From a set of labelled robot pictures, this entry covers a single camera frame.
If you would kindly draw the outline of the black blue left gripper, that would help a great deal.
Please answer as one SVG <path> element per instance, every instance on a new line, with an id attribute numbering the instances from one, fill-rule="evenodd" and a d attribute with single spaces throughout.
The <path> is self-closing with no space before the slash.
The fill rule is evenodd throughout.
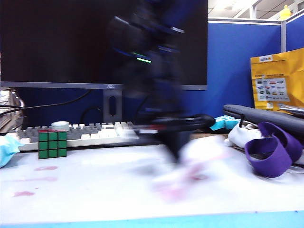
<path id="1" fill-rule="evenodd" d="M 190 141 L 191 133 L 184 131 L 195 131 L 210 127 L 210 115 L 195 114 L 184 116 L 181 113 L 157 113 L 142 112 L 134 120 L 133 130 L 137 134 L 161 134 L 176 133 L 177 147 L 175 145 L 175 134 L 164 134 L 162 142 L 168 148 L 173 161 L 180 163 L 181 149 Z"/>

